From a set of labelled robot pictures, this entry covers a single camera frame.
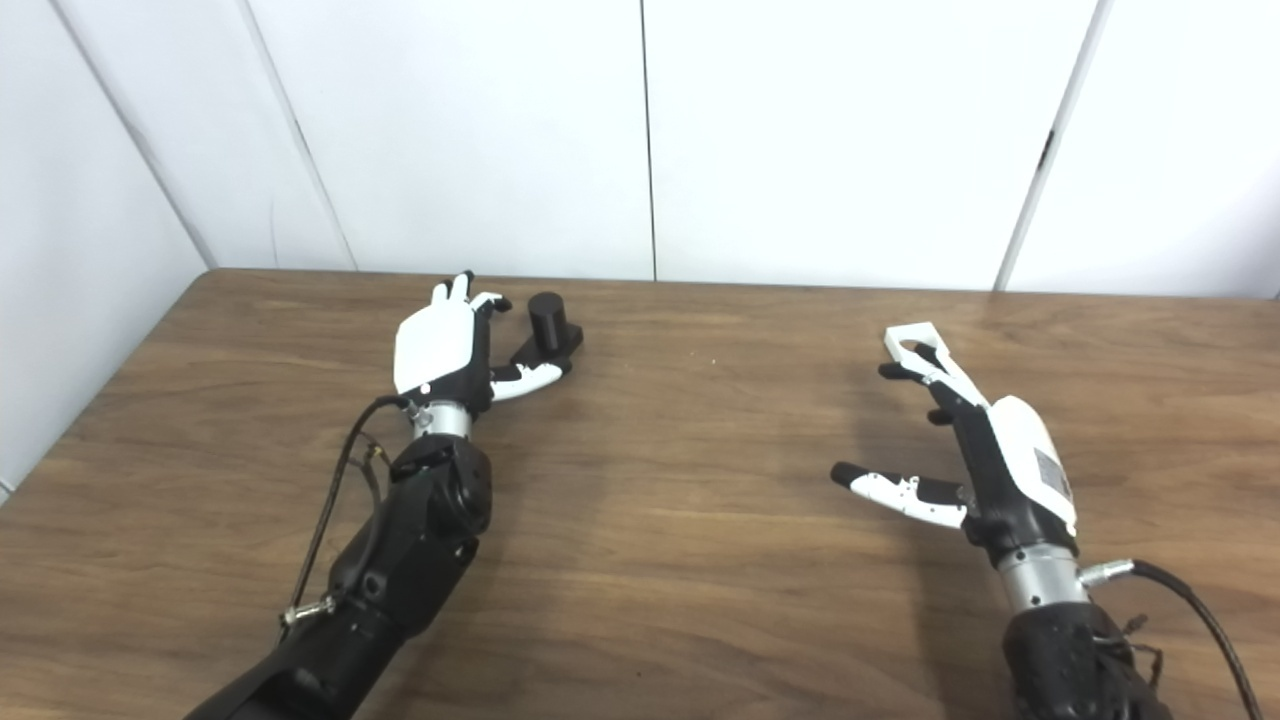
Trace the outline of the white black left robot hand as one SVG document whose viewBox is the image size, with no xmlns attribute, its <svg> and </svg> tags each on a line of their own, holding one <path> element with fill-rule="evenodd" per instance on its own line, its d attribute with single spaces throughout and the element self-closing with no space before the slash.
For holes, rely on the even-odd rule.
<svg viewBox="0 0 1280 720">
<path fill-rule="evenodd" d="M 393 386 L 412 407 L 453 404 L 471 416 L 543 389 L 572 369 L 584 331 L 567 318 L 564 300 L 540 292 L 527 301 L 531 336 L 506 365 L 492 363 L 492 320 L 513 304 L 477 292 L 472 272 L 443 281 L 425 307 L 396 333 Z"/>
</svg>

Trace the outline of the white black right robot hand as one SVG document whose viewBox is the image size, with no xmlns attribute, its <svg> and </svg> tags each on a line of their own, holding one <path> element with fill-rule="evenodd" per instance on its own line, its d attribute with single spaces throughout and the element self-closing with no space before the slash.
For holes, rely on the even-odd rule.
<svg viewBox="0 0 1280 720">
<path fill-rule="evenodd" d="M 899 346 L 879 366 L 883 378 L 915 380 L 936 402 L 931 423 L 950 427 L 968 482 L 941 480 L 836 462 L 831 480 L 906 518 L 960 530 L 992 565 L 1046 546 L 1078 559 L 1073 497 L 1042 424 L 1023 425 L 1027 405 L 1007 396 L 988 401 L 965 386 L 938 343 Z"/>
</svg>

